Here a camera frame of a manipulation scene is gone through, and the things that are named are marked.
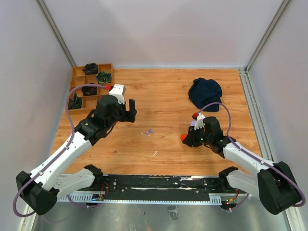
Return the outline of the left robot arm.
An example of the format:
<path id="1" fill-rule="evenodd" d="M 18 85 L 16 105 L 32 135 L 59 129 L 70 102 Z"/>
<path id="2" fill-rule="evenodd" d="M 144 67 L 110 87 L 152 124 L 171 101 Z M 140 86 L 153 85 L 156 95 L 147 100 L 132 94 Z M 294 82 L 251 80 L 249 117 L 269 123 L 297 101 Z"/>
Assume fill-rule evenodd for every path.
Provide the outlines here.
<path id="1" fill-rule="evenodd" d="M 96 191 L 102 187 L 103 173 L 93 165 L 63 179 L 59 177 L 81 154 L 106 138 L 117 122 L 135 122 L 135 101 L 130 99 L 129 110 L 126 110 L 123 98 L 104 95 L 96 108 L 72 128 L 71 135 L 57 151 L 29 173 L 21 171 L 16 176 L 18 193 L 13 200 L 13 211 L 17 216 L 26 217 L 17 211 L 18 198 L 23 199 L 33 213 L 41 216 L 49 212 L 59 199 L 76 190 L 90 187 Z"/>

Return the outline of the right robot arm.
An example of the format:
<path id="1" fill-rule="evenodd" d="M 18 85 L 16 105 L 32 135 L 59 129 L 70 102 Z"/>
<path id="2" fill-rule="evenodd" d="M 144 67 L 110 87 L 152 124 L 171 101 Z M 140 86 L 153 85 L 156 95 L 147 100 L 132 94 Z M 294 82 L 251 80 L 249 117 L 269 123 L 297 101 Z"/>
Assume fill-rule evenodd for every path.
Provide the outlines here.
<path id="1" fill-rule="evenodd" d="M 180 140 L 189 147 L 205 146 L 222 158 L 235 162 L 246 170 L 229 167 L 219 173 L 218 187 L 223 192 L 242 190 L 258 198 L 273 215 L 303 205 L 305 196 L 298 187 L 290 167 L 285 162 L 274 163 L 244 148 L 235 139 L 224 135 L 214 117 L 199 115 L 182 134 Z"/>

